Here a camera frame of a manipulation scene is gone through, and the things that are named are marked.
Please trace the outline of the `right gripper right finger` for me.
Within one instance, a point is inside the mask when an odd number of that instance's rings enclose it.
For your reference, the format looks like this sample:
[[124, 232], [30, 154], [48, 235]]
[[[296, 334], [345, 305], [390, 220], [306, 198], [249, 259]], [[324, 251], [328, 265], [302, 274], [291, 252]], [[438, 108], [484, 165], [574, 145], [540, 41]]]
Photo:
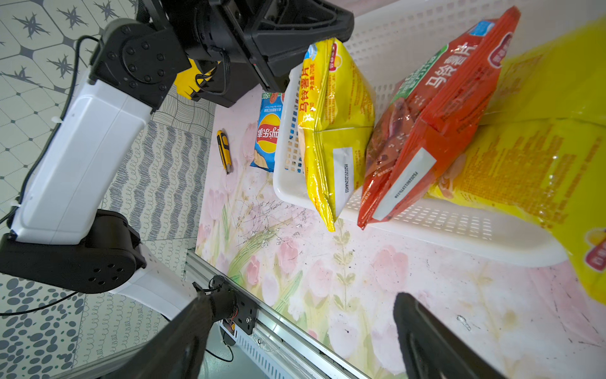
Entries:
[[393, 316], [409, 378], [502, 378], [413, 295], [399, 293]]

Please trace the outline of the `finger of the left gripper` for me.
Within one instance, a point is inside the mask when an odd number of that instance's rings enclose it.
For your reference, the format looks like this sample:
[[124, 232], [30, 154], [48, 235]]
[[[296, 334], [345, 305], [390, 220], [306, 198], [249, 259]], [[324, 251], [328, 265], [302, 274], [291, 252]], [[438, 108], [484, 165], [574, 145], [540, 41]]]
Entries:
[[290, 71], [310, 45], [346, 42], [354, 30], [353, 13], [327, 1], [223, 1], [222, 18], [223, 49], [231, 61], [248, 66], [274, 93], [285, 92]]

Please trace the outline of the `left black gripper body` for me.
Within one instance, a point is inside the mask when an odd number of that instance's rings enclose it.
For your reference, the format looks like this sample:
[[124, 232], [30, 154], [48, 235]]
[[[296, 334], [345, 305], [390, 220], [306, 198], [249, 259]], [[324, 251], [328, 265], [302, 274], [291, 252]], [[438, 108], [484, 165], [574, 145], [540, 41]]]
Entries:
[[[189, 58], [222, 62], [226, 75], [236, 62], [223, 49], [226, 28], [222, 18], [223, 1], [162, 1], [163, 10]], [[245, 65], [249, 76], [252, 70]]]

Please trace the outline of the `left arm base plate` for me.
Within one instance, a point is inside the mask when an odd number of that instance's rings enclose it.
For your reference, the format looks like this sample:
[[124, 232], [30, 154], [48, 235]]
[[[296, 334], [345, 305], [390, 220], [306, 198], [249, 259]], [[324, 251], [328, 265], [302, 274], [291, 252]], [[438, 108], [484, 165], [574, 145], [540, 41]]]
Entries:
[[207, 287], [193, 283], [198, 292], [210, 298], [212, 320], [227, 322], [238, 326], [247, 336], [253, 334], [257, 321], [257, 303], [252, 300], [237, 284], [225, 276], [213, 276]]

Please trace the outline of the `yellow chips bag orange print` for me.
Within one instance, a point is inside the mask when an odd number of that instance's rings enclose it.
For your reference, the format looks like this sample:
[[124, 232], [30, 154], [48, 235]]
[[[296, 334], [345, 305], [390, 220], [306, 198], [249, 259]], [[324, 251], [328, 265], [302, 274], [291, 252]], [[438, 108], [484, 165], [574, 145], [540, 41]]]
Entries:
[[605, 21], [503, 64], [473, 141], [429, 197], [549, 232], [605, 300]]

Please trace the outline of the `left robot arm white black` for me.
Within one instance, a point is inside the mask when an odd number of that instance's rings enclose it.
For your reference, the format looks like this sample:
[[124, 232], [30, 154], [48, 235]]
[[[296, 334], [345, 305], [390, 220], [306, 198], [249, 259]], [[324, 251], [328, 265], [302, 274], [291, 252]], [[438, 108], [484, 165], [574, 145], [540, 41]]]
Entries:
[[285, 92], [311, 44], [353, 30], [352, 12], [331, 1], [143, 1], [134, 19], [112, 21], [4, 218], [2, 273], [175, 318], [197, 289], [99, 207], [132, 143], [186, 70], [212, 72], [192, 79], [194, 99], [230, 107], [257, 85]]

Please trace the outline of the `yellow Lays chips bag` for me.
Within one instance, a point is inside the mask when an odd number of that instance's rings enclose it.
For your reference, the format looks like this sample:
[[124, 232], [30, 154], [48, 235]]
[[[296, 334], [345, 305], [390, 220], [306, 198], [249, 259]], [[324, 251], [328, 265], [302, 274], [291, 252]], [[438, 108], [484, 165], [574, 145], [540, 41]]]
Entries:
[[365, 179], [375, 93], [336, 38], [309, 46], [300, 75], [298, 136], [309, 199], [330, 232]]

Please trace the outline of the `red chips bag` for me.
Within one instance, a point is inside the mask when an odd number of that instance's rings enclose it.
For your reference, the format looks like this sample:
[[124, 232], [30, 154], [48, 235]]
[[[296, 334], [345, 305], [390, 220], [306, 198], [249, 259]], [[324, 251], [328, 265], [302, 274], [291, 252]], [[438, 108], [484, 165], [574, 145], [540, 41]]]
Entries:
[[478, 22], [398, 83], [367, 147], [358, 227], [410, 208], [470, 144], [521, 15]]

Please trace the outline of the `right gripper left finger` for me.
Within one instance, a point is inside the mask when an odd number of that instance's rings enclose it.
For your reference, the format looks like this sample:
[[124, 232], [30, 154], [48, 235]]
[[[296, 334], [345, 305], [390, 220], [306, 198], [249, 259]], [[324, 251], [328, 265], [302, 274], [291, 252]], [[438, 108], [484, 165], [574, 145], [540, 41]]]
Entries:
[[216, 301], [199, 295], [110, 378], [197, 378], [208, 336], [216, 322]]

